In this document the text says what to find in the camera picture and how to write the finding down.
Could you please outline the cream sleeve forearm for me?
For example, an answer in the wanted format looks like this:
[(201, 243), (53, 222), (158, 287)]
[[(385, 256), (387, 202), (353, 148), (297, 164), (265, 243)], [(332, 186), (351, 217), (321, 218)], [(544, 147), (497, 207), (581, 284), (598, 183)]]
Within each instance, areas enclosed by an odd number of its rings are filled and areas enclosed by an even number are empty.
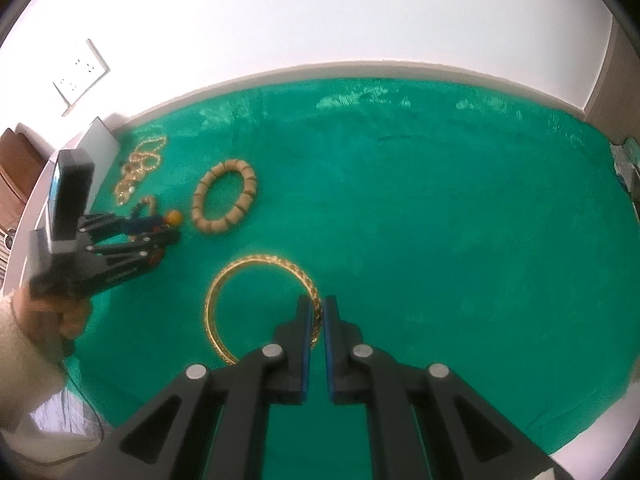
[(12, 300), (12, 294), (1, 298), (0, 348), (1, 429), (10, 431), (65, 385), (62, 370), (18, 326)]

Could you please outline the left hand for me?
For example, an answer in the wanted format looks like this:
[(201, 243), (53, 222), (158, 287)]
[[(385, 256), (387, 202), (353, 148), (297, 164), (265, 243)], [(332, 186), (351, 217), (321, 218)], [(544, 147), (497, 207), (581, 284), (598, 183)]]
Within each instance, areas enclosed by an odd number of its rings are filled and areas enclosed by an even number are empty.
[(12, 296), (12, 310), (17, 326), (39, 349), (50, 336), (75, 340), (85, 331), (92, 313), (89, 299), (47, 296), (32, 298), (27, 286)]

